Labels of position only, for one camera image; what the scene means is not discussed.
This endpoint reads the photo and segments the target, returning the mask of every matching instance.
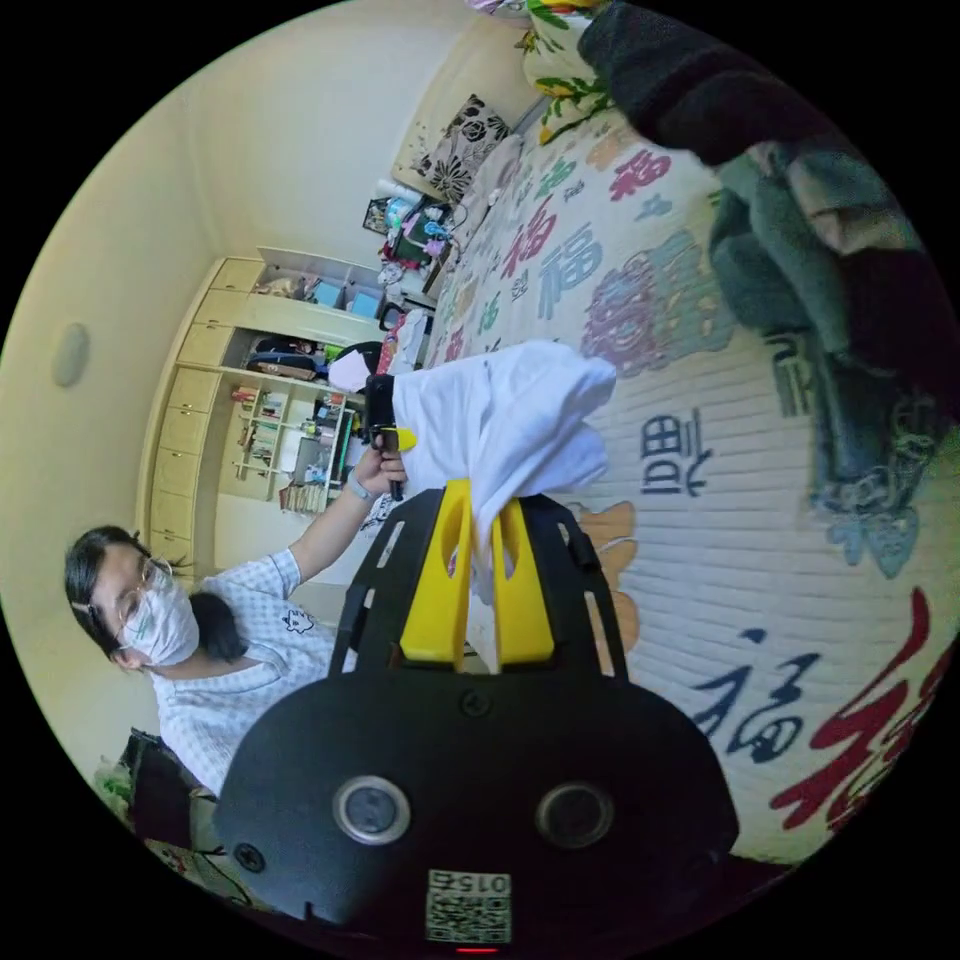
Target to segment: box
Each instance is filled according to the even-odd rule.
[[[380,298],[371,297],[367,293],[358,293],[350,304],[350,312],[360,317],[369,317],[376,320],[380,312]]]
[[[343,287],[335,286],[321,280],[313,289],[310,299],[318,303],[321,307],[338,308],[340,306],[340,297],[343,295]]]

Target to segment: woman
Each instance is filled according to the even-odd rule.
[[[192,596],[168,561],[118,527],[88,531],[67,553],[77,622],[118,666],[150,674],[164,742],[214,795],[256,720],[327,675],[334,637],[290,595],[340,557],[392,480],[406,481],[399,455],[367,450],[299,540]]]

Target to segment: wristwatch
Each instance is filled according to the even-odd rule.
[[[372,500],[373,494],[364,487],[360,481],[357,479],[356,473],[351,470],[349,476],[347,477],[347,486],[361,499],[361,500]]]

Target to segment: label sticker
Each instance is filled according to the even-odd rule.
[[[431,870],[426,919],[438,943],[510,943],[510,875]]]

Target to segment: orange pattern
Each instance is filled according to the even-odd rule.
[[[629,126],[611,130],[597,141],[587,154],[587,163],[596,170],[606,170],[628,147],[640,142],[640,137]]]
[[[613,595],[623,652],[629,653],[637,645],[639,634],[637,608],[633,600],[618,588],[620,575],[630,566],[637,554],[637,542],[633,539],[636,510],[629,500],[614,504],[601,513],[592,513],[582,506],[580,510],[580,528],[590,537],[597,551],[600,567]],[[590,611],[590,619],[594,636],[602,637],[603,630],[595,610]],[[597,653],[600,656],[601,669],[604,673],[612,673],[607,645],[599,640]]]
[[[477,295],[477,287],[479,285],[480,278],[474,277],[457,294],[457,306],[454,313],[454,320],[459,320],[473,306],[473,301]]]

